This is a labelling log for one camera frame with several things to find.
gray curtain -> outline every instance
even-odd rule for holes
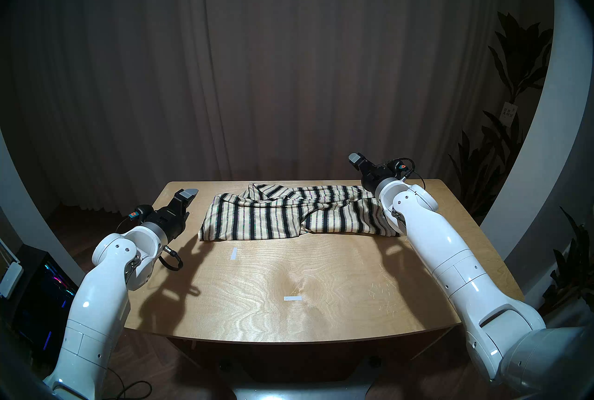
[[[61,200],[127,212],[172,180],[354,179],[354,151],[451,181],[519,2],[14,0],[2,51]]]

striped cloth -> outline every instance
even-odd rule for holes
[[[372,193],[361,186],[286,188],[250,183],[214,197],[200,240],[288,239],[305,232],[398,235]]]

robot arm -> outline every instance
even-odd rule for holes
[[[349,160],[363,174],[364,188],[380,201],[387,221],[407,235],[449,299],[466,330],[471,359],[493,382],[510,348],[533,330],[545,328],[541,316],[497,288],[468,245],[437,213],[437,202],[427,191],[395,178],[389,165],[375,166],[361,154],[351,154]]]
[[[83,279],[68,314],[58,362],[45,383],[64,399],[99,399],[109,356],[130,311],[128,290],[150,278],[165,250],[183,263],[168,243],[185,229],[188,205],[198,190],[181,189],[169,205],[156,211],[141,205],[141,225],[125,234],[110,234],[93,252],[95,266]]]

leaf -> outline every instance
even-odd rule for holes
[[[573,229],[573,232],[576,235],[576,238],[579,239],[580,235],[581,235],[581,230],[578,227],[576,221],[574,221],[574,219],[571,217],[571,215],[569,213],[567,213],[565,210],[563,210],[562,206],[560,206],[559,208],[561,208],[561,211],[563,212],[565,217],[569,220],[569,224],[571,224],[571,228]]]
[[[518,141],[518,136],[520,135],[520,118],[516,114],[514,116],[514,120],[511,121],[510,127],[510,138],[513,144],[516,144]]]
[[[493,202],[495,202],[495,199],[497,199],[496,195],[490,196],[485,202],[480,204],[478,208],[471,213],[472,217],[478,218],[486,215],[491,209]]]
[[[545,51],[542,52],[542,66],[546,65],[546,56],[549,55],[549,53],[551,52],[551,47],[552,44],[549,44],[545,47]]]
[[[499,44],[501,45],[501,48],[503,49],[503,55],[505,56],[506,61],[507,61],[507,56],[510,54],[510,47],[509,47],[509,44],[507,43],[507,37],[505,37],[499,31],[496,31],[495,35],[497,36],[497,39],[499,40]]]
[[[472,193],[472,199],[474,201],[476,201],[481,189],[485,186],[485,174],[487,173],[488,168],[488,164],[483,165],[478,176],[476,177],[475,190]]]
[[[499,60],[499,55],[497,55],[497,52],[493,47],[489,46],[489,50],[491,50],[491,54],[493,55],[493,61],[495,62],[495,67],[497,68],[497,72],[499,73],[499,77],[501,78],[503,85],[505,85],[507,89],[511,92],[511,86],[509,81],[507,80],[506,71],[505,69],[503,69],[503,63],[501,62],[501,60]]]
[[[588,274],[588,269],[590,267],[590,236],[588,235],[588,231],[584,229],[583,224],[578,226],[569,213],[563,210],[562,206],[559,208],[561,208],[561,211],[569,220],[569,224],[571,224],[571,228],[576,235],[576,243],[579,252],[578,279],[580,280],[580,283],[583,283],[586,280],[586,275]]]
[[[545,290],[545,293],[542,294],[542,297],[545,298],[545,300],[552,297],[557,297],[557,287],[554,286],[554,284],[550,284],[550,286]]]
[[[557,287],[561,288],[561,281],[560,281],[559,277],[557,276],[557,271],[551,272],[551,278],[555,281],[555,283],[557,284]]]
[[[538,45],[540,46],[539,52],[551,40],[551,37],[553,37],[552,29],[542,31],[541,35],[538,37]]]
[[[517,20],[511,16],[511,13],[505,17],[505,24],[502,24],[503,30],[506,33],[507,39],[511,42],[512,47],[517,47],[517,42],[522,37],[520,25],[518,25]]]
[[[565,263],[565,256],[559,250],[553,249],[553,253],[555,254],[555,260],[557,261],[557,269],[559,269],[559,282],[561,283],[562,287],[567,285],[567,264]]]
[[[507,148],[511,150],[513,148],[513,143],[511,142],[511,138],[507,135],[506,128],[503,126],[503,124],[501,123],[501,121],[499,119],[497,119],[489,111],[484,111],[483,110],[483,113],[491,120],[491,122],[493,122],[493,125],[495,126],[495,128],[499,132],[501,138],[503,138],[503,141],[506,142]]]
[[[594,294],[588,291],[582,291],[581,297],[584,298],[584,301],[586,302],[590,310],[594,312]]]
[[[501,12],[497,12],[497,18],[499,18],[499,23],[501,23],[501,27],[503,28],[503,30],[506,30],[506,16],[501,13]]]
[[[456,176],[458,177],[458,181],[460,182],[460,185],[462,185],[462,174],[460,173],[460,169],[458,168],[458,165],[456,164],[456,161],[454,160],[454,158],[452,157],[451,154],[448,154],[450,156],[450,160],[452,161],[452,164],[454,165],[454,170],[456,170]]]
[[[468,139],[468,135],[462,130],[462,151],[464,151],[464,162],[468,160],[468,153],[471,150],[471,141]]]
[[[485,127],[484,125],[481,127],[483,135],[487,137],[487,139],[493,143],[495,147],[495,152],[501,158],[501,161],[505,164],[506,163],[506,153],[503,151],[503,146],[501,145],[501,137],[497,135],[492,129],[489,127]]]
[[[534,84],[536,81],[540,81],[543,77],[546,77],[547,69],[547,66],[537,67],[532,74],[520,82],[520,85],[518,86],[518,93],[526,90],[530,84]]]
[[[538,42],[538,25],[540,23],[534,23],[534,25],[528,26],[526,30],[526,35],[528,37],[528,42],[533,44]]]
[[[491,173],[491,177],[489,178],[489,180],[487,181],[487,184],[485,185],[484,196],[486,196],[488,193],[491,192],[491,190],[497,185],[497,183],[499,183],[502,176],[503,176],[503,174],[500,170],[500,167],[497,166],[497,168],[495,170],[493,170],[493,173]]]

black cord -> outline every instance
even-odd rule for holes
[[[120,383],[122,384],[122,390],[125,390],[125,389],[126,389],[126,386],[125,386],[125,385],[123,385],[123,380],[122,380],[122,378],[120,377],[120,375],[119,375],[119,374],[117,374],[115,371],[113,371],[113,370],[112,370],[110,367],[107,367],[107,369],[108,369],[109,371],[111,371],[113,374],[115,374],[115,375],[118,377],[118,379],[119,379]]]
[[[117,374],[111,368],[107,368],[107,369],[118,377],[119,381],[122,383],[122,390],[115,397],[108,397],[108,398],[104,398],[103,400],[120,400],[122,398],[126,398],[126,391],[129,390],[131,387],[136,386],[136,384],[146,384],[148,386],[148,393],[146,395],[143,395],[142,397],[128,397],[126,400],[144,400],[146,397],[151,395],[151,393],[153,393],[153,386],[151,385],[150,382],[136,381],[136,382],[133,382],[132,384],[130,384],[129,386],[125,386],[123,384],[122,378],[120,378],[119,374]]]
[[[170,254],[171,256],[173,256],[175,259],[178,260],[178,266],[172,266],[171,264],[167,263],[167,261],[165,261],[163,258],[161,258],[159,256],[159,261],[161,262],[161,264],[163,266],[165,266],[167,269],[169,269],[170,271],[179,271],[181,268],[184,267],[184,262],[182,261],[182,259],[179,257],[178,253],[175,250],[172,250],[171,248],[166,248],[165,251]]]
[[[412,173],[414,173],[415,175],[417,175],[420,178],[420,180],[423,182],[423,189],[425,189],[426,186],[425,186],[425,180],[423,179],[423,177],[421,175],[419,175],[416,171],[413,171]]]
[[[118,232],[118,231],[119,231],[119,228],[120,228],[120,226],[121,226],[121,225],[123,224],[123,222],[124,222],[124,221],[126,221],[127,219],[128,219],[128,217],[127,217],[127,216],[125,216],[125,217],[123,218],[123,220],[120,222],[120,224],[118,224],[118,227],[115,229],[115,231],[116,231],[116,234],[119,234],[119,232]]]
[[[410,166],[412,167],[412,171],[415,171],[415,161],[413,159],[410,159],[408,157],[399,157],[398,159],[391,159],[391,160],[387,160],[386,162],[381,163],[380,165],[377,165],[376,167],[384,167],[388,164],[391,164],[392,162],[396,162],[397,160],[408,160],[408,162],[410,162]]]

